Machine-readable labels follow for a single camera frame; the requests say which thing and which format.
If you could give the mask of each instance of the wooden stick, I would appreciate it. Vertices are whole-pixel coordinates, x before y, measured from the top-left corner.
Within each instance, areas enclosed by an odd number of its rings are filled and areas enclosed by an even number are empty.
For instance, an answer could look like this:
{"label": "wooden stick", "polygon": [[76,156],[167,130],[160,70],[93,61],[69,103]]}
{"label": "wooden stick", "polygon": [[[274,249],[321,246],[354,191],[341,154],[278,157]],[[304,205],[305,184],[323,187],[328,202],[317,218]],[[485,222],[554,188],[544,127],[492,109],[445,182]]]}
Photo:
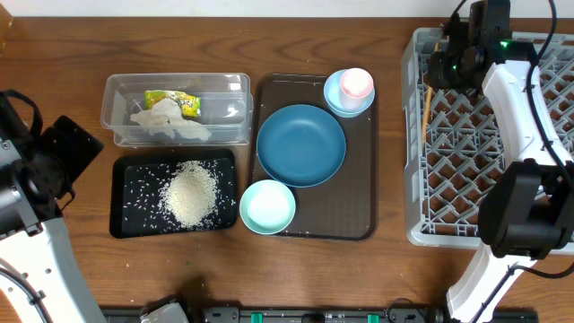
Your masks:
{"label": "wooden stick", "polygon": [[[439,43],[434,46],[434,51],[439,50]],[[431,112],[431,98],[432,98],[432,86],[429,86],[427,90],[427,99],[424,102],[424,115],[422,117],[422,144],[424,145],[427,141],[427,125],[429,124],[429,114]]]}

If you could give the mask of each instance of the white wall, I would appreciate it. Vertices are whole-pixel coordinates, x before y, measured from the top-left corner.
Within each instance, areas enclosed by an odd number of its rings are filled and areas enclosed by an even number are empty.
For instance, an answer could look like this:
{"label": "white wall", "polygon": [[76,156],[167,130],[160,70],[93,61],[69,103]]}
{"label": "white wall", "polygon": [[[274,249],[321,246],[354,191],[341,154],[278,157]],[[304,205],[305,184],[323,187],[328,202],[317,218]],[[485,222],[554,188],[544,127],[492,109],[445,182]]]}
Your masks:
{"label": "white wall", "polygon": [[[469,0],[461,13],[468,14]],[[0,0],[13,16],[437,17],[459,0]],[[555,0],[574,18],[573,0]],[[550,17],[547,0],[512,0],[513,17]]]}

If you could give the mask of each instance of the yellow snack package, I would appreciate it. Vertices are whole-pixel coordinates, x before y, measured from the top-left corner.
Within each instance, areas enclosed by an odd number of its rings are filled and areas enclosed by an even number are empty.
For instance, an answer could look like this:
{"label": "yellow snack package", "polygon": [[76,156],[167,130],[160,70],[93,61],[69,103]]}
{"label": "yellow snack package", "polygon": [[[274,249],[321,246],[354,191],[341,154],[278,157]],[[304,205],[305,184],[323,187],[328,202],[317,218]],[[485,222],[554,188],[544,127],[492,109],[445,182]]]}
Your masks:
{"label": "yellow snack package", "polygon": [[201,98],[179,91],[151,90],[145,92],[145,109],[163,99],[174,100],[181,108],[183,118],[197,118],[201,116]]}

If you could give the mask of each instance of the pile of rice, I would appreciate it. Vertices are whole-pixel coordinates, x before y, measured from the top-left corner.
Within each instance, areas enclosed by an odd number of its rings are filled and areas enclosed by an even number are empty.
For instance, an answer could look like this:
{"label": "pile of rice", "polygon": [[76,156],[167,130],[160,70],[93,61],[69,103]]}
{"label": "pile of rice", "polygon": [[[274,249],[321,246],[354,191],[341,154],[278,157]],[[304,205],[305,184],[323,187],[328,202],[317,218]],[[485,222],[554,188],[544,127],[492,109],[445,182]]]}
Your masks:
{"label": "pile of rice", "polygon": [[172,213],[184,227],[196,226],[215,210],[217,180],[200,161],[182,162],[160,197],[160,210]]}

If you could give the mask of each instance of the black tray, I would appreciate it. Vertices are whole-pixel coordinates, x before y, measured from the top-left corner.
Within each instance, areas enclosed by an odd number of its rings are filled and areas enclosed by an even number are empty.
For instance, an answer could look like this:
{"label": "black tray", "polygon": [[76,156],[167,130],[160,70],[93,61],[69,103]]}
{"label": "black tray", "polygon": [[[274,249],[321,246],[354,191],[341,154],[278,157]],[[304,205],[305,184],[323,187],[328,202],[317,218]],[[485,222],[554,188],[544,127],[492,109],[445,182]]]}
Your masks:
{"label": "black tray", "polygon": [[248,184],[270,179],[257,158],[257,133],[274,112],[309,104],[331,113],[345,133],[347,152],[341,169],[312,188],[291,188],[297,213],[283,236],[364,240],[377,228],[377,98],[355,118],[339,118],[326,104],[326,76],[271,74],[260,84],[255,106],[254,138]]}
{"label": "black tray", "polygon": [[[200,226],[180,228],[173,214],[159,213],[156,205],[160,202],[159,189],[165,183],[161,180],[172,179],[178,163],[187,161],[204,161],[210,170],[213,166],[219,193],[217,210],[207,215]],[[233,153],[229,150],[122,157],[114,163],[109,232],[121,239],[230,228],[237,220],[239,201],[236,182]],[[134,207],[138,199],[141,207]]]}

